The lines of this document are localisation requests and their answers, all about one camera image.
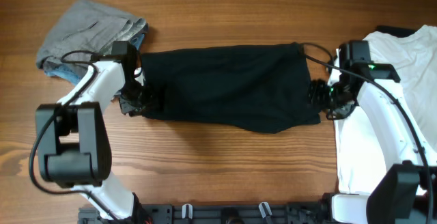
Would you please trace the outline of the black shorts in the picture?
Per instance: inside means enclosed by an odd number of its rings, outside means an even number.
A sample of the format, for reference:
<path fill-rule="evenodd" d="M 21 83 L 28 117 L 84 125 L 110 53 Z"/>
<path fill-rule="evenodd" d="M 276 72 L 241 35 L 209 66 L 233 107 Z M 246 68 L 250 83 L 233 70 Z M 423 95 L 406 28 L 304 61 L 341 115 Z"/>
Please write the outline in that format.
<path fill-rule="evenodd" d="M 190 48 L 142 55 L 155 120 L 225 124 L 260 132 L 320 123 L 298 43 Z"/>

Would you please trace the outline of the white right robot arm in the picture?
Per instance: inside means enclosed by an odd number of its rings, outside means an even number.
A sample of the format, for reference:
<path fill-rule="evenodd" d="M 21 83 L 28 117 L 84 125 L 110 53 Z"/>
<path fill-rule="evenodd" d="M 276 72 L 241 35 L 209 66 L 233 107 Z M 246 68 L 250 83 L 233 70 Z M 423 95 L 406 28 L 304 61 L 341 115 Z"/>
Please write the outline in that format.
<path fill-rule="evenodd" d="M 361 83 L 356 93 L 342 85 L 312 81 L 312 104 L 337 108 L 355 100 L 368 117 L 387 172 L 369 195 L 336 194 L 330 214 L 340 223 L 433 223 L 436 153 L 425 142 L 406 104 L 402 88 L 389 79 Z"/>

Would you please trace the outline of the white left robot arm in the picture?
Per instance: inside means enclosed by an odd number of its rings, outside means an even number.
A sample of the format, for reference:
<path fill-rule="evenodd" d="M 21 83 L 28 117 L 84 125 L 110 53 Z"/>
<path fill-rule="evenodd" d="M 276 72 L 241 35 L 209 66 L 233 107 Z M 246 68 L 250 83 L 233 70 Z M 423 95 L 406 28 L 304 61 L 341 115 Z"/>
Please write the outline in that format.
<path fill-rule="evenodd" d="M 84 196 L 107 223 L 152 223 L 138 197 L 111 171 L 112 152 L 103 113 L 116 93 L 130 112 L 138 101 L 136 59 L 101 57 L 88 63 L 79 84 L 54 104 L 36 110 L 36 140 L 29 156 L 33 185 L 49 195 Z"/>

